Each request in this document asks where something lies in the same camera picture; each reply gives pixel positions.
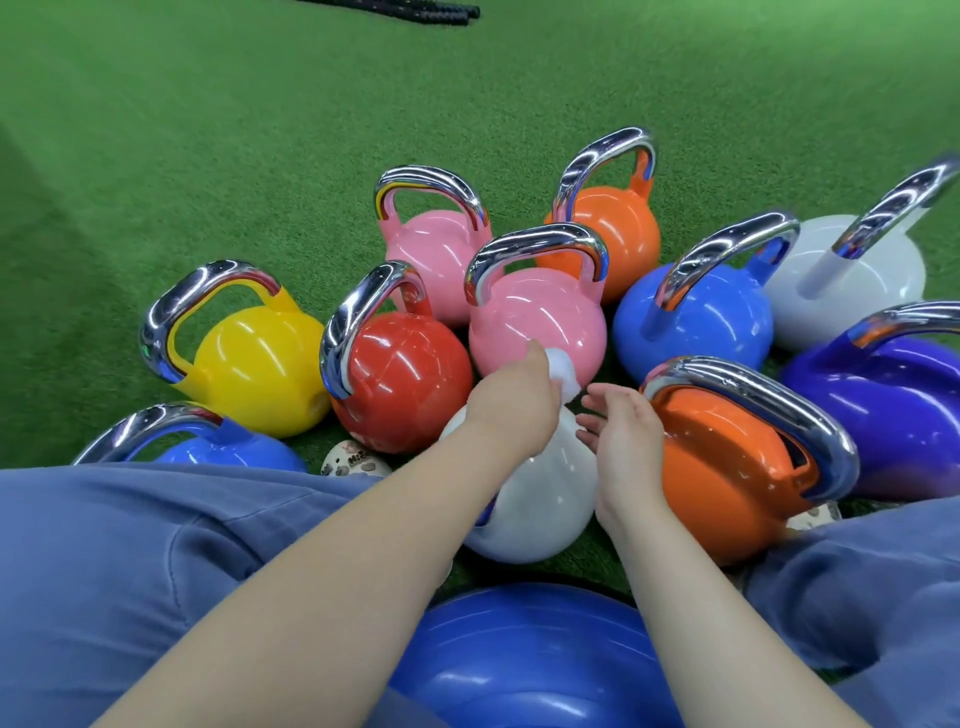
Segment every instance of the orange kettlebell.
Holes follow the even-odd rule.
[[[786,522],[844,496],[856,445],[830,415],[742,364],[679,356],[643,386],[663,422],[663,492],[720,566],[776,544]]]
[[[581,191],[597,169],[636,150],[636,168],[627,189],[590,187]],[[640,127],[607,134],[582,149],[564,169],[547,223],[580,223],[600,233],[610,251],[610,271],[601,303],[619,301],[660,260],[660,227],[648,201],[654,185],[657,148]],[[555,253],[537,265],[580,277],[582,260],[575,253]]]

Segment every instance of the blue exercise ball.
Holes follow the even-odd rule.
[[[514,584],[429,610],[390,685],[450,728],[683,728],[636,609]]]

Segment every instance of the blue kettlebell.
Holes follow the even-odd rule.
[[[692,354],[758,369],[774,337],[763,284],[799,234],[793,215],[766,212],[715,232],[634,283],[613,316],[613,347],[634,382],[667,359]],[[745,268],[723,265],[760,246]]]
[[[196,437],[174,445],[155,462],[306,473],[306,463],[279,440],[250,432],[193,402],[155,404],[125,417],[86,446],[73,465],[127,462],[157,438],[174,432],[190,432]]]

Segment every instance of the artificial grass floor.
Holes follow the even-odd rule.
[[[542,219],[587,142],[649,127],[666,260],[772,206],[858,212],[960,146],[955,0],[482,8],[443,28],[293,0],[6,4],[0,466],[66,463],[177,398],[136,333],[200,263],[250,260],[325,320],[383,255],[372,186],[392,165],[457,171],[503,233]],[[929,298],[960,293],[958,222],[954,193],[915,228]],[[601,377],[623,380],[612,361]],[[331,417],[294,444],[316,468],[343,436]],[[627,591],[596,524],[533,570]],[[466,554],[447,588],[526,573]]]

